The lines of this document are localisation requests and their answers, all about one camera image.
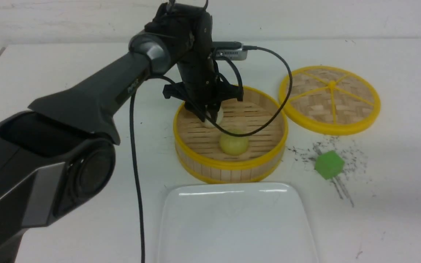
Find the white wall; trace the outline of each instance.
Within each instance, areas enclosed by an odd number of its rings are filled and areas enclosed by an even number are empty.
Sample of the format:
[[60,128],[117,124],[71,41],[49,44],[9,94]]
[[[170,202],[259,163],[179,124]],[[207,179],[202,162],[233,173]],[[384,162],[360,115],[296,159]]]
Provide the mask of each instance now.
[[[0,0],[0,44],[127,41],[161,2]],[[220,40],[421,37],[420,0],[209,0],[208,10]]]

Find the black cable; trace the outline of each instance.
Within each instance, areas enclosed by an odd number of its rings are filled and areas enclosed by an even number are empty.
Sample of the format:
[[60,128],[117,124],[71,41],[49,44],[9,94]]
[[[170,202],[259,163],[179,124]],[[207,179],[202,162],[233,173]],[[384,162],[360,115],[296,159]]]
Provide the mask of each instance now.
[[141,186],[139,184],[139,174],[137,172],[136,142],[134,140],[134,100],[136,92],[131,96],[129,106],[129,132],[131,137],[132,168],[134,171],[134,180],[136,181],[137,203],[139,207],[139,228],[141,235],[141,263],[145,263],[145,238],[144,238],[144,211],[142,208]]
[[[257,47],[257,46],[246,46],[244,47],[245,50],[262,50],[268,53],[271,53],[272,55],[275,55],[278,59],[280,59],[283,64],[285,65],[285,67],[287,68],[287,72],[289,74],[289,90],[287,92],[287,96],[285,97],[284,101],[282,102],[282,104],[280,105],[280,107],[277,109],[276,113],[270,118],[269,121],[267,121],[264,125],[262,125],[261,127],[257,128],[256,130],[253,130],[249,133],[242,133],[242,134],[238,134],[238,133],[231,133],[227,130],[225,130],[224,128],[222,128],[220,125],[218,125],[215,121],[213,121],[211,119],[211,117],[209,117],[207,114],[205,114],[204,112],[202,112],[202,110],[200,110],[200,108],[196,105],[196,103],[191,100],[191,98],[189,98],[189,96],[187,96],[187,93],[185,90],[182,90],[180,88],[179,85],[177,85],[173,80],[171,80],[168,77],[165,76],[154,76],[151,79],[162,79],[162,80],[166,80],[168,81],[170,84],[172,84],[175,89],[177,89],[182,96],[184,97],[185,101],[189,102],[195,109],[196,111],[201,115],[204,116],[204,118],[206,120],[208,120],[212,125],[214,125],[218,130],[220,130],[222,133],[225,133],[229,136],[234,136],[234,137],[247,137],[247,136],[251,136],[254,135],[258,132],[260,132],[261,130],[263,130],[264,128],[266,128],[267,126],[269,126],[269,124],[271,124],[272,121],[274,121],[275,118],[277,118],[277,115],[279,115],[279,113],[282,111],[282,109],[284,108],[284,106],[286,105],[287,101],[289,100],[290,94],[292,92],[292,85],[293,85],[293,77],[292,77],[292,71],[290,70],[289,65],[287,64],[287,62],[284,60],[284,58],[282,58],[279,54],[275,53],[272,50],[266,49],[266,48],[262,48],[262,47]],[[235,74],[237,75],[237,78],[239,76],[239,72],[237,70],[237,68],[235,67],[235,65],[233,64],[234,67],[232,67],[232,69],[234,69]]]

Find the yellow rim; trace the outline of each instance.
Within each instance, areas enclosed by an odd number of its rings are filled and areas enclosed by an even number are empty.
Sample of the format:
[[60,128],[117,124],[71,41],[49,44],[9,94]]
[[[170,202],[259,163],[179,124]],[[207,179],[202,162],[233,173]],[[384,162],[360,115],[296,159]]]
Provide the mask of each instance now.
[[[247,87],[247,86],[244,86],[244,88],[247,89],[247,90],[257,92],[257,93],[263,95],[264,97],[269,98],[272,101],[272,103],[279,106],[279,103],[277,103],[276,100],[274,100],[272,97],[265,94],[264,92],[256,90],[254,88]],[[173,134],[175,136],[175,140],[176,140],[177,144],[184,151],[184,153],[187,156],[189,156],[190,158],[192,158],[192,160],[195,160],[198,163],[201,163],[201,164],[204,164],[204,165],[207,165],[207,166],[211,166],[211,167],[214,167],[214,168],[218,168],[218,169],[223,169],[223,170],[251,169],[253,167],[262,165],[262,164],[267,163],[268,161],[272,160],[272,158],[274,156],[276,156],[285,147],[285,141],[287,140],[287,136],[288,136],[288,133],[289,133],[289,125],[288,125],[287,119],[282,118],[284,120],[284,134],[282,136],[282,139],[272,150],[270,150],[265,155],[260,156],[258,158],[254,158],[252,160],[235,161],[235,162],[214,160],[214,159],[211,159],[211,158],[208,158],[208,157],[204,157],[202,155],[197,154],[193,150],[191,150],[191,148],[189,148],[183,142],[180,135],[178,134],[178,127],[177,127],[178,114],[180,113],[180,111],[182,110],[183,107],[184,107],[184,103],[182,103],[182,105],[178,108],[177,113],[175,114],[175,118],[173,120]]]
[[[212,178],[207,178],[205,176],[200,175],[197,172],[194,172],[192,169],[190,169],[184,162],[183,160],[180,158],[180,155],[178,155],[177,153],[177,157],[178,160],[180,161],[182,167],[188,172],[190,173],[192,176],[194,176],[195,178],[197,178],[198,180],[203,181],[204,183],[232,183],[232,182],[227,182],[227,181],[220,181],[220,180],[216,180],[216,179],[212,179]],[[280,160],[282,160],[282,157],[277,161],[277,163],[270,168],[270,170],[268,170],[267,172],[263,173],[262,175],[256,177],[256,178],[252,178],[251,180],[247,180],[247,181],[237,181],[235,183],[254,183],[254,182],[259,182],[261,180],[263,180],[264,178],[268,177],[278,166],[280,163]]]
[[[357,122],[357,123],[352,123],[352,124],[348,124],[348,125],[338,125],[338,124],[331,124],[331,123],[322,123],[316,120],[312,120],[307,118],[305,115],[301,114],[298,110],[296,110],[290,102],[290,100],[294,99],[290,98],[289,101],[286,103],[286,105],[284,106],[284,111],[287,114],[287,116],[294,121],[295,123],[297,123],[298,125],[307,128],[308,130],[312,130],[313,132],[316,133],[323,133],[323,134],[328,134],[328,135],[350,135],[350,134],[354,134],[354,133],[359,133],[363,130],[366,130],[369,126],[371,126],[375,120],[376,117],[378,117],[379,115],[379,111],[381,109],[381,101],[379,100],[379,95],[376,92],[376,90],[372,87],[372,85],[370,85],[366,80],[364,80],[363,78],[361,78],[360,76],[351,73],[347,70],[343,70],[340,68],[336,68],[336,67],[330,67],[330,66],[308,66],[308,67],[303,67],[300,69],[295,70],[292,75],[295,76],[296,74],[302,73],[306,70],[312,70],[312,69],[329,69],[329,70],[335,70],[338,72],[342,72],[345,73],[345,75],[343,77],[341,77],[339,80],[337,80],[336,82],[338,83],[340,80],[344,79],[345,77],[351,76],[356,78],[357,80],[359,80],[361,83],[363,83],[363,85],[365,85],[369,91],[371,92],[371,94],[373,95],[373,99],[374,99],[374,103],[370,103],[368,102],[370,105],[373,106],[373,111],[370,113],[370,115],[368,115],[367,118]],[[279,101],[282,103],[287,95],[287,85],[289,82],[289,77],[286,76],[284,78],[284,80],[282,81],[282,83],[280,84],[280,88],[279,88]]]

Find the bamboo steamer lid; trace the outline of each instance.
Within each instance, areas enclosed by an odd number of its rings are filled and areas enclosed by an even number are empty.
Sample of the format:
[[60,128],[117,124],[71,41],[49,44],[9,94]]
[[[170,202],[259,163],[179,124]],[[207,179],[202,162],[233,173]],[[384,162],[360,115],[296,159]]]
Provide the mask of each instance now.
[[[222,108],[220,126],[248,133],[266,123],[279,104],[259,90],[244,87],[242,102],[226,100]],[[175,115],[173,132],[178,159],[192,176],[206,183],[257,182],[270,175],[282,159],[288,123],[281,112],[268,127],[249,137],[248,150],[239,156],[224,153],[219,146],[222,133],[205,128],[184,104]]]
[[[292,92],[284,111],[300,126],[317,133],[349,135],[371,126],[381,102],[376,90],[361,77],[328,66],[309,66],[293,72]],[[283,101],[289,77],[279,90]]]

